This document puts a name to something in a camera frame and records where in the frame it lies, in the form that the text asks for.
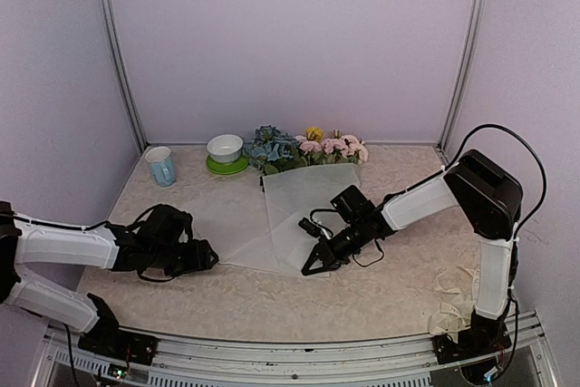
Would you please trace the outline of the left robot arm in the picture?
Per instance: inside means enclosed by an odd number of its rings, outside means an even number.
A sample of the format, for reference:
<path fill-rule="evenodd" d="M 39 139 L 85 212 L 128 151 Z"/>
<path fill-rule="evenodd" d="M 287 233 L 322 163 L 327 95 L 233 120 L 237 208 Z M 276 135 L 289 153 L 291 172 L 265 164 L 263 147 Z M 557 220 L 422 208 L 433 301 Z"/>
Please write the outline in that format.
<path fill-rule="evenodd" d="M 44 222 L 1 204 L 1 301 L 48 317 L 79 333 L 84 351 L 125 363 L 150 365 L 156 337 L 121 328 L 107 303 L 92 293 L 67 289 L 29 269 L 32 263 L 162 272 L 159 283 L 212 269 L 219 261 L 206 239 L 194 233 L 194 218 L 167 204 L 154 205 L 130 225 L 91 226 Z"/>

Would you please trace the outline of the blue hydrangea fake flower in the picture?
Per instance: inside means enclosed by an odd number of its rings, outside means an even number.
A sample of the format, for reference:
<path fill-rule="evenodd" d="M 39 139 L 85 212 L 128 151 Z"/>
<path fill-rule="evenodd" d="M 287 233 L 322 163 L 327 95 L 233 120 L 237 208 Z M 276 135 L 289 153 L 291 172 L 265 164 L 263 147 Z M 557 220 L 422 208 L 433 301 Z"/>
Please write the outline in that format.
<path fill-rule="evenodd" d="M 306 166 L 306 159 L 299 150 L 299 141 L 272 125 L 256 129 L 254 138 L 244 143 L 242 152 L 249 165 L 262 176 Z"/>

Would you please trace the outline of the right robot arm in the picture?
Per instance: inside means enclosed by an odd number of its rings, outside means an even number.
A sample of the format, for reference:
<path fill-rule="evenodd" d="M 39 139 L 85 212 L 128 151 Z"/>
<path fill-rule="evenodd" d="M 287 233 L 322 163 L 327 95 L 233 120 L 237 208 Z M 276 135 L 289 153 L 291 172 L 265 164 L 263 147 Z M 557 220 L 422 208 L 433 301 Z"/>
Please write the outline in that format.
<path fill-rule="evenodd" d="M 513 282 L 517 275 L 517 243 L 522 227 L 540 209 L 521 213 L 524 190 L 517 179 L 479 150 L 460 145 L 437 172 L 406 189 L 385 196 L 378 206 L 355 186 L 332 199 L 331 213 L 345 223 L 333 233 L 314 218 L 299 225 L 317 243 L 302 273 L 332 272 L 356 259 L 369 243 L 380 245 L 392 235 L 454 213 L 470 228 L 467 240 L 478 251 L 474 302 L 456 331 L 443 330 L 431 339 L 440 367 L 456 370 L 471 386 L 522 386 L 524 378 L 510 372 L 520 344 L 520 311 Z"/>

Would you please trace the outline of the yellow fake flower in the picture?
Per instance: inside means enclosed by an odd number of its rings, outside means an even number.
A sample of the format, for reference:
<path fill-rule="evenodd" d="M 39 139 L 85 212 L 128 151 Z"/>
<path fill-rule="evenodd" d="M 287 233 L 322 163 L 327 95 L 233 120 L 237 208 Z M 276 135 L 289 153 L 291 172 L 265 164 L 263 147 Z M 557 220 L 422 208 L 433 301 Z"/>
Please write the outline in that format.
<path fill-rule="evenodd" d="M 322 129 L 312 126 L 305 131 L 305 136 L 309 141 L 320 142 L 324 138 L 324 132 Z"/>

